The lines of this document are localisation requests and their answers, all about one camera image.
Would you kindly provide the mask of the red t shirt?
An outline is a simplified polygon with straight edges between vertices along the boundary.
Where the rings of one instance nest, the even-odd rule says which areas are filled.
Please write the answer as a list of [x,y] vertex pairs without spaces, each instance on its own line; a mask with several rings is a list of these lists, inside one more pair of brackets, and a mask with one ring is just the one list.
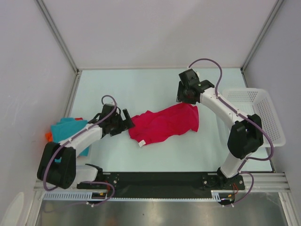
[[129,129],[131,139],[139,146],[164,142],[171,136],[180,136],[188,131],[198,132],[198,107],[179,103],[159,112],[146,111],[132,117],[134,127]]

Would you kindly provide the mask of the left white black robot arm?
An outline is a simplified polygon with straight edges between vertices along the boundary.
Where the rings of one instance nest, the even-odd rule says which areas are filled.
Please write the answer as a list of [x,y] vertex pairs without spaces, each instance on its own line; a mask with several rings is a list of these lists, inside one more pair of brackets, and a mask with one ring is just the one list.
[[127,109],[120,110],[115,105],[105,104],[102,111],[79,132],[62,141],[45,145],[37,178],[43,182],[46,191],[51,191],[47,184],[62,189],[74,183],[101,187],[105,181],[103,169],[89,163],[77,165],[77,157],[104,136],[115,136],[134,126]]

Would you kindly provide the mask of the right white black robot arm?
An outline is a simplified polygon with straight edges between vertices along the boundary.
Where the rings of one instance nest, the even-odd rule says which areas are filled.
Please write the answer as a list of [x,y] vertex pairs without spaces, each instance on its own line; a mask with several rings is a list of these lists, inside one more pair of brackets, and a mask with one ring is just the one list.
[[200,103],[220,118],[230,133],[227,141],[229,154],[217,170],[217,184],[228,189],[234,183],[242,164],[263,145],[261,118],[257,114],[240,112],[218,92],[210,81],[199,79],[193,69],[179,74],[177,102],[195,105]]

